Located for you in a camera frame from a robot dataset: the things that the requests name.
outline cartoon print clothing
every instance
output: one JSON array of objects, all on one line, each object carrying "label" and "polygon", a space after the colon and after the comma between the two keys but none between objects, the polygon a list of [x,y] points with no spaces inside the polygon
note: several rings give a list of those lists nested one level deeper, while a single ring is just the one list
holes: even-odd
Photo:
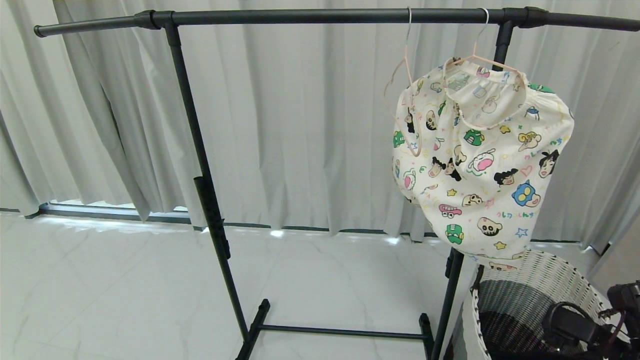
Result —
[{"label": "cartoon print clothing", "polygon": [[454,61],[402,92],[393,175],[439,238],[482,265],[517,268],[573,116],[525,74]]}]

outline black horizontal pole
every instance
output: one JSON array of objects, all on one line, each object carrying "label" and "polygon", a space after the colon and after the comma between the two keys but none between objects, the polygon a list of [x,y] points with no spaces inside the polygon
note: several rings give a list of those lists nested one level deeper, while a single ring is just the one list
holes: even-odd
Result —
[{"label": "black horizontal pole", "polygon": [[[614,17],[548,13],[535,8],[489,9],[489,23],[512,21],[515,26],[531,28],[543,25],[640,31],[640,20]],[[155,21],[154,17],[163,19]],[[409,11],[400,9],[297,9],[297,10],[221,10],[202,12],[142,12],[134,16],[97,19],[67,24],[34,27],[40,37],[119,28],[160,28],[170,19],[175,25],[215,24],[403,24]],[[483,9],[412,9],[413,23],[481,24]]]},{"label": "black horizontal pole", "polygon": [[424,340],[428,338],[426,335],[422,335],[422,334],[403,334],[401,332],[324,329],[324,328],[318,328],[318,327],[281,326],[281,325],[262,324],[259,326],[259,328],[260,330],[306,332],[311,334],[327,334],[327,335],[367,336],[367,337],[373,337],[373,338],[409,339],[409,340]]}]

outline basket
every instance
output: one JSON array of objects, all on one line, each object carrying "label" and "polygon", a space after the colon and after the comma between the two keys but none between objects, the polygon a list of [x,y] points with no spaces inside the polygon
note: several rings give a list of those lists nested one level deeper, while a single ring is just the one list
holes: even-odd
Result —
[{"label": "basket", "polygon": [[[603,324],[600,295],[569,262],[546,252],[527,250],[517,270],[485,268],[479,289],[463,304],[462,326],[467,359],[490,360],[490,352],[554,352],[542,341],[542,320],[549,307],[567,301]],[[563,349],[572,355],[582,345]]]}]

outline clothes rack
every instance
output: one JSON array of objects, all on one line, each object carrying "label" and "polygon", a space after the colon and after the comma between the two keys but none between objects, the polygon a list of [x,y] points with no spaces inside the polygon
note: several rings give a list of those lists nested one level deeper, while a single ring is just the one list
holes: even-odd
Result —
[{"label": "clothes rack", "polygon": [[[487,21],[487,13],[483,9],[412,9],[412,22],[439,24],[481,24]],[[511,35],[515,27],[535,28],[538,26],[574,26],[582,28],[612,29],[622,31],[640,31],[640,20],[619,19],[613,17],[575,15],[567,13],[550,13],[534,7],[503,8],[488,10],[488,22],[498,24],[499,32],[496,40],[494,60],[504,63]],[[353,23],[408,23],[407,9],[306,9],[306,10],[231,10],[202,12],[173,12],[146,10],[135,15],[108,19],[87,20],[55,24],[36,25],[33,31],[39,37],[120,28],[164,29],[171,49],[173,64],[180,86],[182,100],[186,109],[198,162],[202,176],[194,179],[205,219],[211,233],[213,245],[220,262],[220,268],[227,286],[236,319],[243,337],[243,346],[236,360],[250,358],[253,346],[261,331],[289,331],[314,334],[334,334],[345,336],[370,336],[379,338],[396,338],[420,340],[424,344],[427,359],[438,360],[444,343],[444,336],[451,315],[451,308],[462,268],[462,253],[452,249],[447,259],[445,276],[449,278],[444,304],[436,337],[431,333],[431,325],[427,314],[419,316],[420,334],[403,334],[396,332],[357,331],[344,329],[324,329],[314,327],[295,327],[265,324],[267,313],[271,307],[268,299],[263,299],[257,314],[249,328],[238,299],[236,286],[229,267],[231,253],[220,207],[205,153],[198,116],[196,114],[187,69],[184,63],[180,43],[179,26],[212,25],[212,24],[353,24]],[[493,70],[502,69],[493,66]]]}]

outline pink clothes hanger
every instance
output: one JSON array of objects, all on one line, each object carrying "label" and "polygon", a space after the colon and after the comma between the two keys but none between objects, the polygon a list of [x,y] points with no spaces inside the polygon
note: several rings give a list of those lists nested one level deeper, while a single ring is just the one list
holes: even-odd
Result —
[{"label": "pink clothes hanger", "polygon": [[507,66],[505,64],[501,64],[499,62],[496,62],[496,61],[493,61],[493,60],[489,60],[489,59],[486,59],[486,58],[483,58],[481,56],[476,55],[476,48],[477,48],[477,45],[478,45],[478,39],[480,39],[480,35],[484,31],[484,29],[486,29],[487,25],[489,25],[489,10],[487,10],[485,8],[482,8],[482,10],[484,10],[484,12],[486,12],[486,22],[484,24],[484,27],[482,28],[482,30],[480,30],[480,32],[478,33],[478,36],[476,37],[476,42],[474,43],[474,52],[473,52],[473,54],[471,54],[471,56],[467,56],[466,58],[462,58],[462,59],[456,60],[456,61],[450,63],[449,65],[455,65],[455,64],[467,61],[467,60],[477,59],[477,60],[480,60],[480,61],[484,61],[486,63],[490,63],[492,65],[496,65],[496,66],[502,67],[503,69],[511,70],[513,72],[519,72],[516,69],[514,69],[513,67],[509,67],[509,66]]},{"label": "pink clothes hanger", "polygon": [[[396,122],[396,124],[398,125],[398,128],[400,129],[400,132],[402,133],[402,136],[404,138],[404,143],[407,145],[407,147],[409,148],[409,151],[411,151],[411,153],[413,154],[413,156],[415,156],[416,158],[418,156],[420,156],[420,153],[422,152],[422,131],[420,129],[420,124],[419,124],[419,120],[420,119],[416,119],[416,117],[414,116],[414,114],[411,112],[413,111],[413,89],[411,89],[411,86],[413,85],[413,78],[411,77],[411,70],[409,69],[409,61],[407,60],[407,54],[408,54],[408,48],[409,48],[409,33],[411,32],[411,22],[412,22],[412,13],[411,13],[411,8],[408,6],[407,9],[409,10],[409,28],[406,31],[406,40],[404,43],[404,58],[402,59],[402,61],[400,61],[400,63],[396,66],[396,69],[394,70],[393,74],[391,74],[391,80],[389,80],[389,82],[387,83],[387,85],[385,86],[385,91],[383,93],[383,98],[385,101],[385,106],[387,107],[387,110],[389,111],[389,113],[391,114],[391,116],[394,118],[394,121]],[[406,74],[409,77],[409,87],[410,87],[410,101],[409,104],[407,105],[407,116],[405,116],[405,118],[400,119],[399,117],[396,116],[396,114],[393,113],[393,111],[391,111],[391,108],[389,107],[389,104],[387,103],[387,89],[389,88],[389,85],[391,85],[394,82],[394,76],[396,76],[396,72],[398,71],[398,69],[400,69],[400,66],[402,66],[402,64],[406,65]],[[413,151],[413,147],[411,147],[411,143],[409,142],[409,140],[407,139],[406,135],[404,134],[404,131],[402,131],[402,120],[411,118],[411,121],[413,122],[413,126],[416,129],[416,134],[417,134],[417,142],[418,142],[418,149],[417,152]]]}]

